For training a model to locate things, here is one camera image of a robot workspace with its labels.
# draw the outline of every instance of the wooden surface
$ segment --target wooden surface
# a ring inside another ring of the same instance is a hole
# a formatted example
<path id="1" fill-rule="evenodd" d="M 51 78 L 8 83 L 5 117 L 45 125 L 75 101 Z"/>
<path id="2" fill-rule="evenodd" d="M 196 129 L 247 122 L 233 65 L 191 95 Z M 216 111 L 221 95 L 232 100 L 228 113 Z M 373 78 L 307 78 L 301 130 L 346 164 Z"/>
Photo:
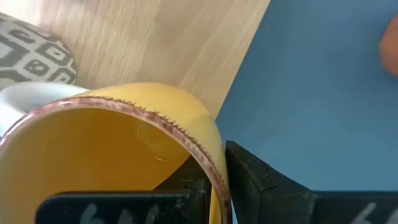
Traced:
<path id="1" fill-rule="evenodd" d="M 86 88 L 162 82 L 221 108 L 269 0 L 0 0 L 59 36 Z"/>

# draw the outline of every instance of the blue surface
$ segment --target blue surface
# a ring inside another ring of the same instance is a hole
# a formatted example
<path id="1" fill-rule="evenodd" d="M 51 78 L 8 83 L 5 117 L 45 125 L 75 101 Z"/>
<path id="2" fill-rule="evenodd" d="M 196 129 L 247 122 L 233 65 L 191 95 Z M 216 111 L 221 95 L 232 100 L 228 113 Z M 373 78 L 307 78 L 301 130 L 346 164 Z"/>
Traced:
<path id="1" fill-rule="evenodd" d="M 272 0 L 218 116 L 317 190 L 398 190 L 398 79 L 377 51 L 397 0 Z"/>

